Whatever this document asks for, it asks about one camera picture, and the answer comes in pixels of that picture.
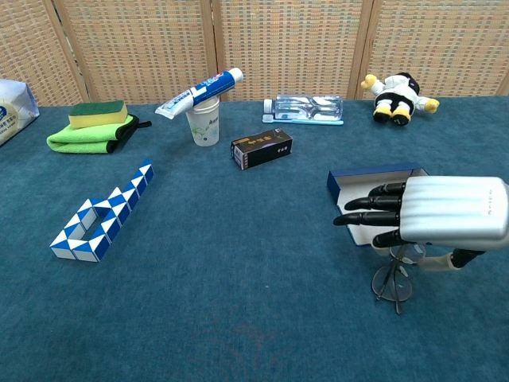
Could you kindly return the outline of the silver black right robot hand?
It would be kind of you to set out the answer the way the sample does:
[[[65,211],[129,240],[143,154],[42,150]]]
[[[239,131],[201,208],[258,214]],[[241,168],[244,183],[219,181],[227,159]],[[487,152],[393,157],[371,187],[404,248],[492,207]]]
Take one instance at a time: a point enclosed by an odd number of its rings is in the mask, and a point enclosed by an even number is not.
[[[334,225],[386,228],[371,241],[378,252],[415,243],[449,247],[445,255],[418,261],[427,271],[459,271],[508,245],[508,186],[499,177],[409,177],[378,185],[344,208]]]

